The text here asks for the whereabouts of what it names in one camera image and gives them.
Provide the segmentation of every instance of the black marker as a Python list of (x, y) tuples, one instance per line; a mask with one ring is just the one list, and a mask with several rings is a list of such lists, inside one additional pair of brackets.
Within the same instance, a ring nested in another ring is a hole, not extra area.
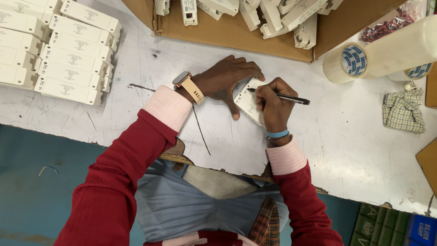
[[(250, 92), (255, 92), (256, 89), (249, 88), (248, 90)], [(279, 93), (275, 93), (275, 94), (279, 97), (280, 100), (283, 100), (283, 101), (290, 101), (290, 102), (300, 103), (303, 105), (309, 105), (309, 102), (310, 102), (309, 100), (304, 99), (304, 98), (300, 98), (300, 97), (287, 96), (287, 95), (279, 94)]]

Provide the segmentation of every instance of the hand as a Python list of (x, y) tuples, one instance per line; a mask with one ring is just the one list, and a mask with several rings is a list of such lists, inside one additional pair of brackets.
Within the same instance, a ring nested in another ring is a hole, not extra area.
[[(263, 111), (264, 125), (267, 131), (272, 133), (282, 132), (287, 129), (287, 121), (295, 105), (294, 102), (280, 100), (275, 93), (298, 96), (298, 93), (279, 77), (267, 85), (259, 86), (255, 90), (258, 110)], [(289, 142), (289, 137), (272, 141), (277, 146), (283, 146)]]
[[(256, 77), (261, 81), (266, 80), (256, 63), (246, 62), (244, 57), (235, 59), (233, 55), (230, 55), (205, 72), (194, 75), (191, 80), (199, 87), (204, 96), (224, 101), (231, 110), (232, 118), (239, 119), (240, 110), (234, 103), (232, 92), (238, 82), (248, 77)], [(194, 99), (183, 87), (176, 89), (176, 91), (190, 102), (194, 102)]]

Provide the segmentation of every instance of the scratched table surface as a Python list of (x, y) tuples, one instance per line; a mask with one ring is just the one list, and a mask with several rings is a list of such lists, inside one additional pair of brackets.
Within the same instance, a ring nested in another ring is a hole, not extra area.
[[(244, 56), (261, 67), (267, 82), (281, 77), (299, 96), (311, 100), (309, 106), (294, 107), (288, 129), (309, 160), (316, 187), (341, 198), (390, 203), (401, 211), (437, 213), (437, 202), (432, 203), (436, 198), (415, 158), (437, 136), (437, 110), (420, 107), (427, 123), (425, 134), (382, 125), (384, 94), (402, 91), (402, 82), (382, 77), (333, 84), (323, 74), (323, 59), (308, 64), (155, 38), (120, 0), (78, 2), (119, 19), (124, 28), (112, 60), (111, 92), (101, 106), (90, 106), (0, 87), (1, 124), (109, 146), (137, 119), (158, 86), (171, 86), (182, 71), (200, 73), (229, 54)], [(420, 80), (416, 85), (425, 87), (425, 83)], [(197, 119), (192, 111), (179, 134), (186, 146), (184, 155), (195, 165), (233, 174), (264, 171), (265, 129), (243, 114), (232, 120), (223, 102), (209, 98), (195, 110)]]

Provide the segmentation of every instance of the red sleeve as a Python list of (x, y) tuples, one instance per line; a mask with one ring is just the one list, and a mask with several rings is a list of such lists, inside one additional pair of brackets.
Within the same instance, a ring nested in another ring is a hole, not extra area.
[(145, 110), (89, 166), (85, 183), (73, 192), (71, 215), (54, 245), (129, 245), (137, 181), (153, 161), (175, 144), (177, 132)]
[(316, 188), (311, 184), (308, 163), (294, 173), (273, 176), (273, 179), (281, 187), (280, 193), (290, 212), (293, 246), (343, 245), (341, 236), (331, 229), (325, 203), (317, 197)]

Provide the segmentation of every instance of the checkered rag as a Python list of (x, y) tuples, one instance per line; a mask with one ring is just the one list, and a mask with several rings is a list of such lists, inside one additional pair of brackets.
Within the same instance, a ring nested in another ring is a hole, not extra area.
[(279, 213), (272, 198), (264, 200), (249, 239), (259, 246), (279, 246)]
[(385, 127), (402, 131), (424, 133), (425, 122), (419, 106), (423, 90), (395, 92), (385, 95), (382, 119)]

